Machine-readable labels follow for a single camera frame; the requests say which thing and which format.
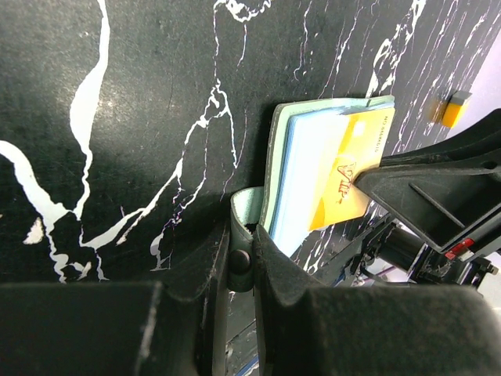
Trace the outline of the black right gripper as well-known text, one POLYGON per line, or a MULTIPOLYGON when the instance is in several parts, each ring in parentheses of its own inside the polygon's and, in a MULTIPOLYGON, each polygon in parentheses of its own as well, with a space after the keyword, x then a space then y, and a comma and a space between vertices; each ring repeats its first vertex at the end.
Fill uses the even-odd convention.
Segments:
POLYGON ((445 141, 384 157, 355 186, 416 235, 389 219, 352 241, 345 284, 387 284, 369 271, 378 258, 407 284, 481 284, 498 272, 487 257, 500 252, 499 110, 445 141))

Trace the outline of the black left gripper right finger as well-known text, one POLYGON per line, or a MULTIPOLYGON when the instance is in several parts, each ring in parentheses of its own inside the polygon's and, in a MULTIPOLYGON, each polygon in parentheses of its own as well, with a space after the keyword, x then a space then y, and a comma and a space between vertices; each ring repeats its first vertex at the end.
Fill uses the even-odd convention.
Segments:
POLYGON ((470 287, 327 287, 253 235, 263 375, 497 375, 500 325, 470 287))

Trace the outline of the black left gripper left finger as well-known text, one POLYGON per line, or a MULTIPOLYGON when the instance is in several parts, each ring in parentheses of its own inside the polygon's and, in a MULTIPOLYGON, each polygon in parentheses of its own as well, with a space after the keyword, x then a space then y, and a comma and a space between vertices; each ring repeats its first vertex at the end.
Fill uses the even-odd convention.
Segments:
POLYGON ((1 286, 4 375, 223 375, 230 225, 153 280, 1 286))

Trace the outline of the orange VIP credit card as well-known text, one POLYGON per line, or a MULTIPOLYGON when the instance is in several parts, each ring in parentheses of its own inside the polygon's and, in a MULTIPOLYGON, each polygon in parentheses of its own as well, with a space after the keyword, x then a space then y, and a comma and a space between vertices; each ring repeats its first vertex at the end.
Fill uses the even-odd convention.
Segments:
POLYGON ((319 191, 318 205, 309 229, 356 219, 366 213, 369 198, 355 187, 356 178, 380 165, 384 146, 395 116, 394 107, 349 114, 340 146, 334 149, 326 181, 319 191))

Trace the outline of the mint green card holder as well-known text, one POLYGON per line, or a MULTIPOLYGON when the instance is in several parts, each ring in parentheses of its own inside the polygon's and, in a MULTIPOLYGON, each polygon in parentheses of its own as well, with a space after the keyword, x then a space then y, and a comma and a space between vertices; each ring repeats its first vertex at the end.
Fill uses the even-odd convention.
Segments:
POLYGON ((263 186, 231 198, 229 254, 251 252, 250 225, 261 225, 278 249, 290 257, 305 242, 329 175, 334 149, 348 127, 347 116, 395 108, 393 96, 333 98, 280 104, 274 110, 263 186))

